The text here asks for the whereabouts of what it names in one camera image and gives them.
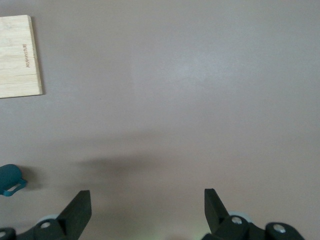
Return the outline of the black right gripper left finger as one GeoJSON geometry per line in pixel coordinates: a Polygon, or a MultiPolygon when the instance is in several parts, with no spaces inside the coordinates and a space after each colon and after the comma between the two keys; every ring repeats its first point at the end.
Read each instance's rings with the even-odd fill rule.
{"type": "Polygon", "coordinates": [[[0,228],[0,240],[79,240],[91,216],[91,193],[81,190],[56,218],[44,219],[21,234],[0,228]]]}

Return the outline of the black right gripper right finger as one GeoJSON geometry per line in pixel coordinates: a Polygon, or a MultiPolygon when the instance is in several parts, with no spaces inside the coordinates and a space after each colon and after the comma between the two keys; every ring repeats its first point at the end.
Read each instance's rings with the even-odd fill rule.
{"type": "Polygon", "coordinates": [[[204,190],[204,213],[210,233],[201,240],[304,240],[291,225],[269,222],[264,229],[238,214],[229,214],[216,190],[204,190]]]}

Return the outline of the teal mug yellow inside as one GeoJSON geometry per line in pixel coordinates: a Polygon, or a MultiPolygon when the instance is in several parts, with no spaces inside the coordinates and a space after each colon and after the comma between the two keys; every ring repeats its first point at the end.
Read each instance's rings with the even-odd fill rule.
{"type": "Polygon", "coordinates": [[[0,195],[11,197],[17,191],[25,188],[27,183],[17,165],[6,164],[0,167],[0,195]]]}

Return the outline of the wooden cutting board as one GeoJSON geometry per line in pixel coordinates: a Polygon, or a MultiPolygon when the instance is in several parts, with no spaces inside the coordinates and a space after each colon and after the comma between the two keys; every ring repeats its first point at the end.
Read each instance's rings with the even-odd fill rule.
{"type": "Polygon", "coordinates": [[[42,94],[31,17],[0,17],[0,99],[42,94]]]}

